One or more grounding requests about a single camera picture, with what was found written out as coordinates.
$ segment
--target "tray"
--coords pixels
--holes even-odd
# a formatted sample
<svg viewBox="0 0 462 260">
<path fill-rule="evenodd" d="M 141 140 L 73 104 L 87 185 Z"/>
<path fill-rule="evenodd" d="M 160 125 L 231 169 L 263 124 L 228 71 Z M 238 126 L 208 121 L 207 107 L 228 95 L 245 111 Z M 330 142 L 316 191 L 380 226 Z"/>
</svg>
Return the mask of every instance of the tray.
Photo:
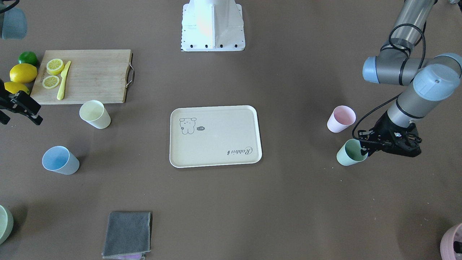
<svg viewBox="0 0 462 260">
<path fill-rule="evenodd" d="M 62 100 L 56 99 L 59 86 L 42 87 L 43 79 L 49 76 L 47 63 L 54 58 L 62 59 L 64 64 L 72 61 Z M 127 77 L 133 69 L 131 60 L 131 50 L 47 50 L 30 96 L 41 105 L 83 104 L 92 99 L 105 104 L 124 103 Z"/>
<path fill-rule="evenodd" d="M 170 163 L 177 168 L 256 163 L 261 141 L 249 105 L 175 109 L 170 116 Z"/>
</svg>

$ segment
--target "pink bowl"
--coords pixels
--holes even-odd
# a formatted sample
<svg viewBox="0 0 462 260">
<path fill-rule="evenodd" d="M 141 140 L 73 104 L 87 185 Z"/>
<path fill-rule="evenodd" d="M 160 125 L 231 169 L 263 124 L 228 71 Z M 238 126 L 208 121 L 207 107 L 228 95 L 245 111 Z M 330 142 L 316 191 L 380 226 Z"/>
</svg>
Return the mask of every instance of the pink bowl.
<svg viewBox="0 0 462 260">
<path fill-rule="evenodd" d="M 446 233 L 443 235 L 441 239 L 441 244 L 439 250 L 441 252 L 441 258 L 443 260 L 456 260 L 456 253 L 454 252 L 454 241 L 461 241 L 462 239 L 462 223 L 455 225 L 454 227 L 450 228 Z"/>
</svg>

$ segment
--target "yellow knife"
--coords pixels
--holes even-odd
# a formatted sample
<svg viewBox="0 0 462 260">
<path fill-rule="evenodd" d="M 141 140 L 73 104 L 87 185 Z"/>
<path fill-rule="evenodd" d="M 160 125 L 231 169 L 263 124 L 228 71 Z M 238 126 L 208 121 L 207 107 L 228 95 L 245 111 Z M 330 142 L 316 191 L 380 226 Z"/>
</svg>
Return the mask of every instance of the yellow knife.
<svg viewBox="0 0 462 260">
<path fill-rule="evenodd" d="M 58 100 L 64 98 L 64 88 L 66 87 L 67 72 L 69 70 L 70 65 L 71 61 L 68 61 L 64 66 L 64 69 L 61 71 L 61 85 L 59 86 L 58 95 L 56 96 Z"/>
</svg>

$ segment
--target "light blue cap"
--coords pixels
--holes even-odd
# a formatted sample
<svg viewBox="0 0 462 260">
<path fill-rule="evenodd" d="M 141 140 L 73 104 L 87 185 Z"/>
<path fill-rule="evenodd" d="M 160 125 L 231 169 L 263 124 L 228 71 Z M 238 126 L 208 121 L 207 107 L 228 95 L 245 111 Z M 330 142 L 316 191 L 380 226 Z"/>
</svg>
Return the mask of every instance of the light blue cap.
<svg viewBox="0 0 462 260">
<path fill-rule="evenodd" d="M 417 73 L 413 86 L 422 98 L 441 101 L 449 97 L 460 83 L 459 75 L 448 66 L 431 64 Z"/>
<path fill-rule="evenodd" d="M 379 83 L 377 78 L 377 68 L 375 65 L 376 57 L 369 57 L 364 62 L 363 78 L 365 81 Z"/>
<path fill-rule="evenodd" d="M 440 54 L 440 55 L 438 55 L 438 56 L 436 56 L 436 57 L 439 57 L 439 56 L 448 56 L 448 57 L 450 57 L 450 58 L 453 58 L 457 63 L 459 63 L 459 65 L 461 66 L 461 70 L 462 70 L 462 57 L 460 57 L 459 55 L 457 55 L 457 54 L 455 54 L 455 53 L 450 53 L 450 52 L 448 52 L 448 53 Z"/>
<path fill-rule="evenodd" d="M 2 38 L 3 39 L 23 39 L 27 34 L 27 21 L 24 12 L 15 7 L 4 13 Z"/>
</svg>

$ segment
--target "gray towel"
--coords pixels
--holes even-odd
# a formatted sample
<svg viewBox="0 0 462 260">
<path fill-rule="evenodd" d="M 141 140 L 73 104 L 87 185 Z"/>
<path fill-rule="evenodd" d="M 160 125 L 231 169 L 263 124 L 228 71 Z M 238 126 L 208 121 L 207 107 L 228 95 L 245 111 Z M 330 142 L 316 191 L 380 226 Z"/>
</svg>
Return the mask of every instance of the gray towel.
<svg viewBox="0 0 462 260">
<path fill-rule="evenodd" d="M 139 260 L 151 250 L 151 213 L 114 211 L 109 214 L 104 259 Z"/>
</svg>

